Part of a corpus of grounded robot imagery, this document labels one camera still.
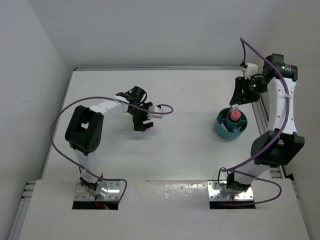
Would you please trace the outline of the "pink highlighter marker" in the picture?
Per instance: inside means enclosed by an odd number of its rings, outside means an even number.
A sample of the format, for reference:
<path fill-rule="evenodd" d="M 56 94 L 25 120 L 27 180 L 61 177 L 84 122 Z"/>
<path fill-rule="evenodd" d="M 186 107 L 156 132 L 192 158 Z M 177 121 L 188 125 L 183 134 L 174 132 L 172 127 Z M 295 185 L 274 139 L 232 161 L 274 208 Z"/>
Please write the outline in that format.
<path fill-rule="evenodd" d="M 237 123 L 241 119 L 241 116 L 242 114 L 239 110 L 234 110 L 229 114 L 228 118 L 230 121 Z"/>

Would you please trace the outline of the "purple capped white marker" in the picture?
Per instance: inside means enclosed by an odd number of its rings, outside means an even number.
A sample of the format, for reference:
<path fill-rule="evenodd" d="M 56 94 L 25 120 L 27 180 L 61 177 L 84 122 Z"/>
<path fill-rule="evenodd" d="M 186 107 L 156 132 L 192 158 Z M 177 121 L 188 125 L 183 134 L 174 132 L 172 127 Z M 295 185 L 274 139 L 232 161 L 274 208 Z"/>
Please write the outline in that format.
<path fill-rule="evenodd" d="M 222 120 L 220 118 L 217 119 L 219 125 L 221 126 L 222 129 L 224 129 L 225 131 L 227 131 L 226 126 L 224 125 L 224 123 L 222 122 Z"/>

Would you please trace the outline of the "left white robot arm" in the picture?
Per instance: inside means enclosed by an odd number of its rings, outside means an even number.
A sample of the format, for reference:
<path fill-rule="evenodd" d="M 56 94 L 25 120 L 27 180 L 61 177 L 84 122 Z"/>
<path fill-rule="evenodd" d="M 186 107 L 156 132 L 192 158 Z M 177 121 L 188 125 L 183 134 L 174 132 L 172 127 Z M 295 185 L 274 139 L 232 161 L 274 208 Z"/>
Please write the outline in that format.
<path fill-rule="evenodd" d="M 95 153 L 101 142 L 103 123 L 120 114 L 128 113 L 132 116 L 133 130 L 136 132 L 144 132 L 154 125 L 152 122 L 145 123 L 150 120 L 147 112 L 127 105 L 149 110 L 153 103 L 146 102 L 145 90 L 134 86 L 129 91 L 117 93 L 114 97 L 114 100 L 106 100 L 90 107 L 77 106 L 65 133 L 65 140 L 74 149 L 79 164 L 84 167 L 80 174 L 80 182 L 92 193 L 97 193 L 98 187 L 105 183 L 104 180 L 100 180 L 103 174 Z"/>

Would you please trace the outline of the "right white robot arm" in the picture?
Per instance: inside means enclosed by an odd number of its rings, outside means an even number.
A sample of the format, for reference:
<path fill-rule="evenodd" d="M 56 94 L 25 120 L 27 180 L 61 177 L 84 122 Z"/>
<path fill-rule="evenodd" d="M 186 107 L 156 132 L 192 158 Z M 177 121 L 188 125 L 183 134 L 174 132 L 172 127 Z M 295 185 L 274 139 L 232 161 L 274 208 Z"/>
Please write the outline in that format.
<path fill-rule="evenodd" d="M 229 103 L 254 103 L 262 93 L 268 93 L 269 114 L 266 132 L 252 143 L 248 162 L 228 169 L 226 187 L 234 192 L 246 192 L 265 171 L 287 165 L 305 144 L 294 120 L 297 66 L 285 64 L 284 56 L 276 53 L 266 57 L 261 74 L 257 73 L 256 65 L 241 66 L 243 76 L 235 79 Z"/>

